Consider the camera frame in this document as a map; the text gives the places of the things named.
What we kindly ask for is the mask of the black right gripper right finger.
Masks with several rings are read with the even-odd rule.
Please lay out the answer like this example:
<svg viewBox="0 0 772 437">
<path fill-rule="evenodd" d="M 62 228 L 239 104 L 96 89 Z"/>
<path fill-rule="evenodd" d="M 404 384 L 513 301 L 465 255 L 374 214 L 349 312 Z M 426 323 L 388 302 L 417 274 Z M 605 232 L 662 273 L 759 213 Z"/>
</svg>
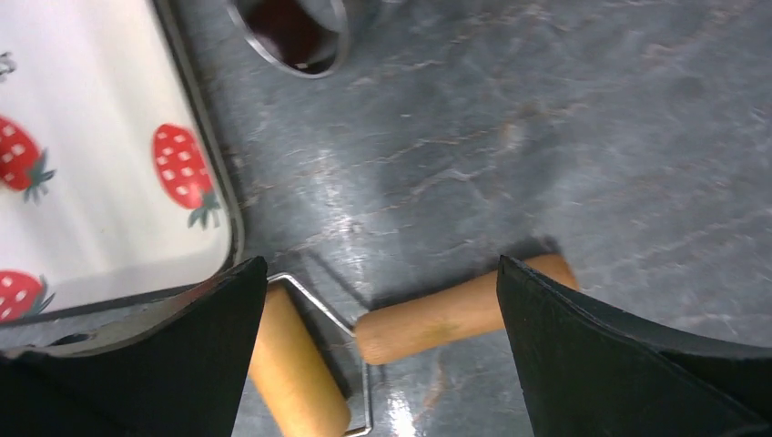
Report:
<svg viewBox="0 0 772 437">
<path fill-rule="evenodd" d="M 501 258 L 496 294 L 537 436 L 768 436 L 771 351 L 673 329 Z"/>
</svg>

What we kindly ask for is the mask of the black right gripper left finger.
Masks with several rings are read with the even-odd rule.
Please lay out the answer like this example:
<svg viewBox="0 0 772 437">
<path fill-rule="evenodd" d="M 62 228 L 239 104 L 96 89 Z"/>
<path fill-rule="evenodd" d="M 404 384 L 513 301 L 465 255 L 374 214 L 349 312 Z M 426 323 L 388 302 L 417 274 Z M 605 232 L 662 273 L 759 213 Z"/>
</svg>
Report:
<svg viewBox="0 0 772 437">
<path fill-rule="evenodd" d="M 1 352 L 4 436 L 229 436 L 267 291 L 261 257 L 95 330 Z"/>
</svg>

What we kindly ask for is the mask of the wooden dough roller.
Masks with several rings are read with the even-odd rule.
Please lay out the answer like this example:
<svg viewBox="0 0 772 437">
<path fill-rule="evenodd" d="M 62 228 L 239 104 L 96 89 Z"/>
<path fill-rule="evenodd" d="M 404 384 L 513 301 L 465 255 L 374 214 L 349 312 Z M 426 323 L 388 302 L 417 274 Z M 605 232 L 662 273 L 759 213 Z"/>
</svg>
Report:
<svg viewBox="0 0 772 437">
<path fill-rule="evenodd" d="M 295 276 L 269 276 L 248 376 L 284 436 L 366 436 L 373 428 L 370 369 L 504 327 L 496 272 L 429 296 L 343 321 Z M 351 337 L 361 356 L 363 425 L 310 336 L 291 292 L 298 292 Z"/>
</svg>

